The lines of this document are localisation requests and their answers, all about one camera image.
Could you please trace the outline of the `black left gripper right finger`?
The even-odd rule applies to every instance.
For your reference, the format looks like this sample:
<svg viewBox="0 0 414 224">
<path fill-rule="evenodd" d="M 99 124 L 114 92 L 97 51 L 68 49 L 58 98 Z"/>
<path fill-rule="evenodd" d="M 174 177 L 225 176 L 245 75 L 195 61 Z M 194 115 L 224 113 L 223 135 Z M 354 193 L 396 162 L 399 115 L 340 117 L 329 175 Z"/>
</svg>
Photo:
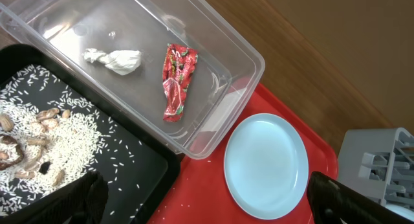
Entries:
<svg viewBox="0 0 414 224">
<path fill-rule="evenodd" d="M 312 172 L 307 199 L 315 224 L 412 224 L 321 172 Z"/>
</svg>

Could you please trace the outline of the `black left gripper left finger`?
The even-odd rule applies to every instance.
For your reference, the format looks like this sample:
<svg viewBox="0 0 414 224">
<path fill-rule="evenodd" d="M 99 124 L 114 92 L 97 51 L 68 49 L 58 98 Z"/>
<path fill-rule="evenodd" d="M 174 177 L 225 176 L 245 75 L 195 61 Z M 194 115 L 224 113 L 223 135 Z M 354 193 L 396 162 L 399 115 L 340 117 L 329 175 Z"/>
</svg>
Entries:
<svg viewBox="0 0 414 224">
<path fill-rule="evenodd" d="M 1 218 L 1 224 L 100 223 L 109 187 L 98 172 L 88 172 L 35 203 Z"/>
</svg>

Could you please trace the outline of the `light blue plate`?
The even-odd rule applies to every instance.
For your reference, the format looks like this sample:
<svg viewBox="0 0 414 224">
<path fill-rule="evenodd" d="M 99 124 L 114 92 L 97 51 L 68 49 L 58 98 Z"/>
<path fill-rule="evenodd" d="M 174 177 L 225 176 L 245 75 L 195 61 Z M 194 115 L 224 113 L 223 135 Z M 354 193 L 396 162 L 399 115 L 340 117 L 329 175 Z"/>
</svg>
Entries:
<svg viewBox="0 0 414 224">
<path fill-rule="evenodd" d="M 252 115 L 234 129 L 223 168 L 234 201 L 263 220 L 292 212 L 309 178 L 304 141 L 289 122 L 270 113 Z"/>
</svg>

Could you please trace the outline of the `white napkin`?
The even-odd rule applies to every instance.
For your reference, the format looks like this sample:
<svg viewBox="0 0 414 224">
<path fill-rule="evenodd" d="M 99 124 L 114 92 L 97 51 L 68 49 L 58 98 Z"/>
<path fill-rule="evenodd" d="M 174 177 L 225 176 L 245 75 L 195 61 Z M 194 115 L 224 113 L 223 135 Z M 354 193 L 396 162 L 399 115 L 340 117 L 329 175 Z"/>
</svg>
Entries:
<svg viewBox="0 0 414 224">
<path fill-rule="evenodd" d="M 139 50 L 115 50 L 106 53 L 95 48 L 88 48 L 82 56 L 85 61 L 99 62 L 107 69 L 122 76 L 135 71 L 142 62 L 142 53 Z"/>
</svg>

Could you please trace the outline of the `red strawberry cake wrapper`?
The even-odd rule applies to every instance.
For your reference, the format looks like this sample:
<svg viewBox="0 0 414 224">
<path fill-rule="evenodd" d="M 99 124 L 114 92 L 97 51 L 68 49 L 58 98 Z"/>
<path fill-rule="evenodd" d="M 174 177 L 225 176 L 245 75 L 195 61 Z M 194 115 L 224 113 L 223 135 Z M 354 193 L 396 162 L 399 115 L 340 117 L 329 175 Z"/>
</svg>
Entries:
<svg viewBox="0 0 414 224">
<path fill-rule="evenodd" d="M 167 100 L 164 121 L 178 122 L 183 116 L 184 103 L 198 57 L 198 52 L 190 47 L 168 44 L 162 69 L 162 86 Z"/>
</svg>

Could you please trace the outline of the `light blue small bowl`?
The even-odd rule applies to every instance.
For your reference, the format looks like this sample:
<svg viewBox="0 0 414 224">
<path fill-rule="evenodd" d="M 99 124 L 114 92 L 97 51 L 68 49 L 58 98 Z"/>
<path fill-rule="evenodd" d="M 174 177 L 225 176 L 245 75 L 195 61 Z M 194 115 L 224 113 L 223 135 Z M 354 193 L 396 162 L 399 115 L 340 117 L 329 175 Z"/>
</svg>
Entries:
<svg viewBox="0 0 414 224">
<path fill-rule="evenodd" d="M 408 208 L 404 208 L 398 205 L 393 205 L 393 204 L 387 204 L 385 206 L 388 210 L 410 220 L 410 221 L 414 221 L 414 211 L 411 211 Z"/>
</svg>

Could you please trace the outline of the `grey dishwasher rack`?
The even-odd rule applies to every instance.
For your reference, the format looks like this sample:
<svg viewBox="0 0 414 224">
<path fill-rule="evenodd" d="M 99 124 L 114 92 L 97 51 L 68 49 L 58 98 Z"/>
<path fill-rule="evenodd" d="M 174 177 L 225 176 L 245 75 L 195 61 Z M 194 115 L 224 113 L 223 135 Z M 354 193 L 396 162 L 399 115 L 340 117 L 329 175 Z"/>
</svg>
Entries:
<svg viewBox="0 0 414 224">
<path fill-rule="evenodd" d="M 412 211 L 413 135 L 405 128 L 347 131 L 337 181 L 382 206 Z"/>
</svg>

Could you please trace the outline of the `rice and peanut waste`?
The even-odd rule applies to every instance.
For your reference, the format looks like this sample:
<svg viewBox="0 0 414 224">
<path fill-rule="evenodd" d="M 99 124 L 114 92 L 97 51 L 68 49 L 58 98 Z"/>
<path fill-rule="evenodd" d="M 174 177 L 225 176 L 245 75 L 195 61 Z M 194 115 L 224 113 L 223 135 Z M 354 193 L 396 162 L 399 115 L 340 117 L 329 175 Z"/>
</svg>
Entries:
<svg viewBox="0 0 414 224">
<path fill-rule="evenodd" d="M 1 145 L 1 160 L 12 166 L 1 172 L 1 215 L 17 212 L 87 172 L 100 172 L 115 204 L 107 214 L 119 216 L 129 189 L 127 166 L 135 163 L 128 146 L 132 136 L 119 123 L 79 95 L 48 69 L 30 64 L 1 88 L 1 117 L 17 140 Z"/>
</svg>

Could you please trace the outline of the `black waste bin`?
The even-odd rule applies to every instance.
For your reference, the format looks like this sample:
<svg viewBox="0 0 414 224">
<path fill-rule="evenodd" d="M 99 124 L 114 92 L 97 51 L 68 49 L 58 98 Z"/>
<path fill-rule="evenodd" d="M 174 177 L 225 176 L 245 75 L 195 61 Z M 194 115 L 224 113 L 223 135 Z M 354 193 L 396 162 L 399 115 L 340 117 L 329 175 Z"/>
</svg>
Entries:
<svg viewBox="0 0 414 224">
<path fill-rule="evenodd" d="M 109 183 L 109 200 L 104 223 L 146 223 L 156 212 L 180 172 L 175 154 L 131 122 L 95 89 L 85 85 L 67 69 L 30 45 L 9 45 L 1 49 L 1 87 L 28 65 L 43 65 L 58 81 L 45 94 L 26 100 L 45 107 L 48 98 L 68 88 L 101 111 L 98 129 L 108 131 L 109 147 L 97 156 L 97 170 Z"/>
</svg>

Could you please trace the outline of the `clear plastic storage box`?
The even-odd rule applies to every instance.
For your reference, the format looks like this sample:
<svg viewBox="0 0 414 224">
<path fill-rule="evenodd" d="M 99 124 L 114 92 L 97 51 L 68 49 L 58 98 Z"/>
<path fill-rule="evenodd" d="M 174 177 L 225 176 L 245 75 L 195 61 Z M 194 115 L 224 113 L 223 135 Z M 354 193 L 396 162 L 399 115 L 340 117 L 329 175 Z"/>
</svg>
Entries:
<svg viewBox="0 0 414 224">
<path fill-rule="evenodd" d="M 15 0 L 1 26 L 60 62 L 175 152 L 207 158 L 245 107 L 265 61 L 205 0 Z M 167 122 L 168 45 L 198 61 L 176 122 Z"/>
</svg>

